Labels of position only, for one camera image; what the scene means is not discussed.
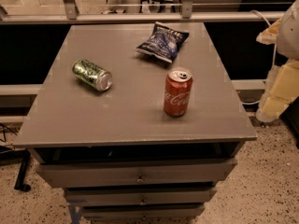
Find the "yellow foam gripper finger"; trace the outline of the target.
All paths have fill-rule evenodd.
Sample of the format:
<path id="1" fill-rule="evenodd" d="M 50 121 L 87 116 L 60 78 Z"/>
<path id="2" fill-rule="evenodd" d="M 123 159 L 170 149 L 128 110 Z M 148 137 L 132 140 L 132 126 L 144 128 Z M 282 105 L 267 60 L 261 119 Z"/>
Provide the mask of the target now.
<path id="1" fill-rule="evenodd" d="M 265 81 L 264 94 L 256 112 L 261 122 L 272 122 L 299 97 L 299 61 L 289 59 L 274 65 Z"/>
<path id="2" fill-rule="evenodd" d="M 258 34 L 258 36 L 256 37 L 256 41 L 265 45 L 276 44 L 280 23 L 281 19 L 276 20 L 263 32 Z"/>

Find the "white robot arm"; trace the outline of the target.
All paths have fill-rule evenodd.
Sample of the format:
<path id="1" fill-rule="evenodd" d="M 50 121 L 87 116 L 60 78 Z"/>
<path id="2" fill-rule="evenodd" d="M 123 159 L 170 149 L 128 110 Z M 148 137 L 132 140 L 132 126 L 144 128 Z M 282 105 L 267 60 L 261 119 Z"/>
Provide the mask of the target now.
<path id="1" fill-rule="evenodd" d="M 265 81 L 256 117 L 261 122 L 272 122 L 299 97 L 299 0 L 296 0 L 256 40 L 259 43 L 275 45 L 275 53 L 288 59 L 281 66 L 274 63 Z"/>

